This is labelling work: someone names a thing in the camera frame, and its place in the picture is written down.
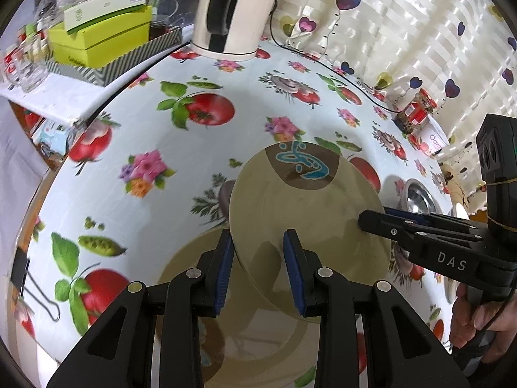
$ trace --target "kettle base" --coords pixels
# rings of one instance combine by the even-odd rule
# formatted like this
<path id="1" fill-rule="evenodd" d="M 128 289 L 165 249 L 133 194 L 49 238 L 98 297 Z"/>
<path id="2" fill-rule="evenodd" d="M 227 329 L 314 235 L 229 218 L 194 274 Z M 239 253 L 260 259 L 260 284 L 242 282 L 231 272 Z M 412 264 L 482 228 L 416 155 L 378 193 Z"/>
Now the kettle base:
<path id="1" fill-rule="evenodd" d="M 224 61 L 247 61 L 255 58 L 255 54 L 257 51 L 253 51 L 252 53 L 247 54 L 227 54 L 227 53 L 216 53 L 214 51 L 209 51 L 205 48 L 201 48 L 197 46 L 195 43 L 191 42 L 190 48 L 199 55 L 203 57 L 213 58 L 215 60 L 224 60 Z"/>

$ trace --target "purple heart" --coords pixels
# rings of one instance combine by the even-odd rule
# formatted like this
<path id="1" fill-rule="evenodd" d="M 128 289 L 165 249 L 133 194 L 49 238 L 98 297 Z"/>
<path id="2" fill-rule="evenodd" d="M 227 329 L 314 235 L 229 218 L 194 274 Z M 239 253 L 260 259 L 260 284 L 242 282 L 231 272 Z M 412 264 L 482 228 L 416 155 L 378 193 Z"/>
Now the purple heart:
<path id="1" fill-rule="evenodd" d="M 512 46 L 514 51 L 517 50 L 517 41 L 515 40 L 514 37 L 509 37 L 508 38 L 508 43 Z"/>
<path id="2" fill-rule="evenodd" d="M 448 98 L 455 98 L 459 95 L 459 87 L 454 84 L 453 79 L 448 79 L 445 83 L 445 96 Z"/>
<path id="3" fill-rule="evenodd" d="M 335 0 L 335 5 L 339 10 L 350 10 L 359 5 L 361 0 Z"/>
<path id="4" fill-rule="evenodd" d="M 422 86 L 422 80 L 420 80 L 417 76 L 413 77 L 410 81 L 409 81 L 409 86 L 412 88 L 412 89 L 418 89 L 420 86 Z"/>
<path id="5" fill-rule="evenodd" d="M 316 22 L 309 20 L 308 17 L 302 17 L 298 22 L 298 25 L 302 32 L 312 32 L 314 29 L 316 29 Z"/>
<path id="6" fill-rule="evenodd" d="M 346 61 L 341 63 L 341 69 L 346 74 L 354 74 L 355 73 L 355 70 L 352 67 L 350 67 L 350 65 Z"/>
<path id="7" fill-rule="evenodd" d="M 503 71 L 502 77 L 510 86 L 513 84 L 513 72 L 510 69 L 506 69 L 505 71 Z"/>
<path id="8" fill-rule="evenodd" d="M 465 24 L 463 22 L 459 22 L 458 36 L 462 36 L 464 33 L 465 33 Z"/>

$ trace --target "kettle handle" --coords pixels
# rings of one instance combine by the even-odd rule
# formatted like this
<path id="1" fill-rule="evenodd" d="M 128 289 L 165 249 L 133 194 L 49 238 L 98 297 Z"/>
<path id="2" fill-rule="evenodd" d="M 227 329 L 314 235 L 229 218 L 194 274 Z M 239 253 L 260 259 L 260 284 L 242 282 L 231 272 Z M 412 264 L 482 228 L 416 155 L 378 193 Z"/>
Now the kettle handle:
<path id="1" fill-rule="evenodd" d="M 232 0 L 210 0 L 206 13 L 206 28 L 213 35 L 227 35 L 228 11 Z"/>

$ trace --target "yellow tissue box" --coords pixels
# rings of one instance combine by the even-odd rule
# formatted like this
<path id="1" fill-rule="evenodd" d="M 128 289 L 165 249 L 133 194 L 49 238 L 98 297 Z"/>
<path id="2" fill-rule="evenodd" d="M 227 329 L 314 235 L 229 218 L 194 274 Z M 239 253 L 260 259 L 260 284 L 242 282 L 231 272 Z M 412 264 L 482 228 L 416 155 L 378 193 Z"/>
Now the yellow tissue box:
<path id="1" fill-rule="evenodd" d="M 68 35 L 60 23 L 48 30 L 54 60 L 69 66 L 100 68 L 149 41 L 152 8 L 123 13 Z"/>

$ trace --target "screw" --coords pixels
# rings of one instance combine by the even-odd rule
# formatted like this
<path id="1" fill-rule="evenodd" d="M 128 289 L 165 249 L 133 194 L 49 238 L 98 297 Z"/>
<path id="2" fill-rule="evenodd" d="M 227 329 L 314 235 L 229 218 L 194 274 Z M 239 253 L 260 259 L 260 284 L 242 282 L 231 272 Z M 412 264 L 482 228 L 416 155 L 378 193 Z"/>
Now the screw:
<path id="1" fill-rule="evenodd" d="M 190 270 L 187 270 L 187 277 L 189 279 L 197 279 L 197 277 L 200 277 L 201 274 L 202 272 L 199 268 L 191 268 Z"/>
<path id="2" fill-rule="evenodd" d="M 133 281 L 128 285 L 129 293 L 138 293 L 142 290 L 142 284 L 139 281 Z"/>
<path id="3" fill-rule="evenodd" d="M 389 292 L 391 290 L 391 284 L 386 280 L 381 280 L 377 282 L 377 288 L 382 292 Z"/>
<path id="4" fill-rule="evenodd" d="M 330 276 L 332 276 L 332 270 L 330 268 L 327 268 L 327 267 L 321 267 L 318 270 L 318 275 L 320 277 L 330 277 Z"/>

